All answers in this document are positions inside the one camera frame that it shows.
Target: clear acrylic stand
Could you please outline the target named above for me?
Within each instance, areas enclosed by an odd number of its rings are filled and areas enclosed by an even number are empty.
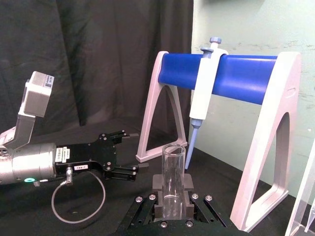
[[[312,224],[312,218],[315,216],[315,200],[312,204],[311,211],[305,212],[307,203],[315,183],[315,140],[311,149],[310,157],[307,162],[305,172],[302,178],[301,186],[296,197],[292,215],[287,227],[285,236],[315,236],[310,229],[306,230]],[[302,225],[304,214],[309,216],[306,226]]]

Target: green indicator light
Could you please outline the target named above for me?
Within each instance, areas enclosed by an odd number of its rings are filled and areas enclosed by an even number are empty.
[[[34,181],[35,181],[34,178],[26,178],[26,179],[24,180],[24,182],[26,182],[26,183],[31,183],[31,182],[34,182]]]

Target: light green wall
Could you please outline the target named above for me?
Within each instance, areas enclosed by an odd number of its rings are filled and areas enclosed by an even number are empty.
[[[230,54],[302,53],[298,120],[293,139],[289,193],[296,196],[315,137],[315,0],[195,0],[192,53],[222,38]],[[195,147],[242,170],[260,106],[213,95]],[[261,180],[273,180],[275,144]]]

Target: label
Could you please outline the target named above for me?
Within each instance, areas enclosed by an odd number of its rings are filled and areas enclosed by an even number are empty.
[[[70,159],[70,149],[67,147],[59,147],[56,149],[55,162],[66,163]]]
[[[81,166],[75,166],[74,170],[79,171],[79,170],[86,170],[88,168],[89,168],[88,165],[81,165]]]
[[[44,82],[44,87],[46,88],[52,88],[53,83],[54,83],[54,78],[53,76],[46,75],[46,80]]]

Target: white stand leg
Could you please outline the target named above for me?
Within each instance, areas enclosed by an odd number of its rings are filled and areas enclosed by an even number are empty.
[[[292,131],[301,74],[299,53],[280,53],[272,71],[261,112],[235,198],[231,220],[238,229],[249,232],[288,194],[288,170]],[[276,136],[274,184],[252,204],[257,184]]]
[[[160,84],[158,82],[158,76],[161,71],[162,59],[165,53],[168,53],[168,52],[159,52],[159,54],[157,55],[156,62],[154,64],[153,72],[152,72],[148,100],[147,100],[146,110],[144,113],[144,120],[142,124],[141,135],[140,135],[138,153],[136,155],[136,159],[139,162],[148,161],[150,159],[153,159],[155,157],[162,155],[163,146],[156,147],[152,150],[147,150],[147,144],[148,144],[148,138],[149,138],[154,110],[158,101],[158,96],[163,87],[166,87],[167,94],[169,95],[170,100],[171,100],[172,108],[174,111],[175,122],[176,122],[176,129],[178,133],[178,139],[172,143],[187,146],[181,105],[179,102],[177,87],[166,85],[166,84]]]

